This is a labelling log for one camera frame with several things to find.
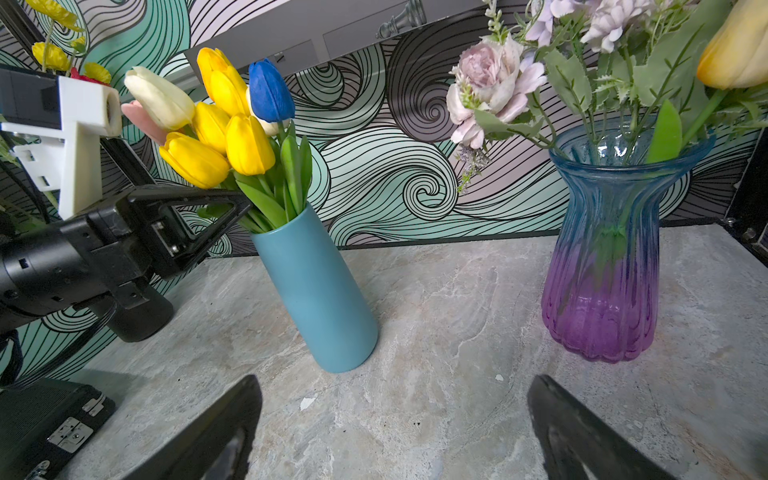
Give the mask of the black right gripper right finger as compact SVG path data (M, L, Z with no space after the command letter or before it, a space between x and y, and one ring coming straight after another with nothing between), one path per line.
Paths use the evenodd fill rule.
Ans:
M548 375L527 393L532 428L550 479L670 479Z

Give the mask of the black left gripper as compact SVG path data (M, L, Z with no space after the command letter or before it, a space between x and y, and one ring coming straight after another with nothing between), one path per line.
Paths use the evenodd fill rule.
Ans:
M180 207L211 207L215 220L195 233ZM177 276L199 263L250 209L244 194L229 190L132 187L86 212L89 281L98 288L142 288L153 275Z

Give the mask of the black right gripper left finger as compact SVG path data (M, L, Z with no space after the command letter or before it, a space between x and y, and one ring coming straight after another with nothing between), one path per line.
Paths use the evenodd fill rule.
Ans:
M257 378L233 385L129 479L244 479L262 409Z

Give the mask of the purple glass vase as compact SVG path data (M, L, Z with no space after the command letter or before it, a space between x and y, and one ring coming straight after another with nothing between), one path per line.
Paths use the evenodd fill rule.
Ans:
M590 361L638 357L653 342L659 304L660 210L713 149L709 135L673 160L646 161L652 134L634 145L608 121L598 143L585 125L560 134L551 160L570 198L545 282L551 336Z

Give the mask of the teal ceramic vase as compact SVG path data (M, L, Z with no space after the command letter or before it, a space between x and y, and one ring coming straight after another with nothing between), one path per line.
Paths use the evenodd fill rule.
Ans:
M362 365L378 323L313 207L252 241L317 364L330 373Z

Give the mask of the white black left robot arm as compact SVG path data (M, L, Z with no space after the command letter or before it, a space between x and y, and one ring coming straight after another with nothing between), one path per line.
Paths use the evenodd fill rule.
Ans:
M151 287L196 266L252 207L242 193L143 185L102 200L1 247L1 350L10 359L4 390L47 376L111 326L143 340L171 318ZM69 307L107 303L106 313L47 364L22 374L20 327Z

